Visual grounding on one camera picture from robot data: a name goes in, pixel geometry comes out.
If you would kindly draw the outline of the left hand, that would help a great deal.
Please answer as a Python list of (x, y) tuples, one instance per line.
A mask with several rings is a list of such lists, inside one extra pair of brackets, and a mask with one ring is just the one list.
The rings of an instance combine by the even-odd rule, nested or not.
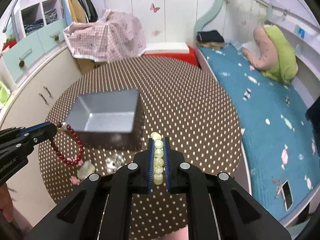
[(0, 187), (0, 209), (9, 223), (14, 220), (13, 203), (6, 184)]

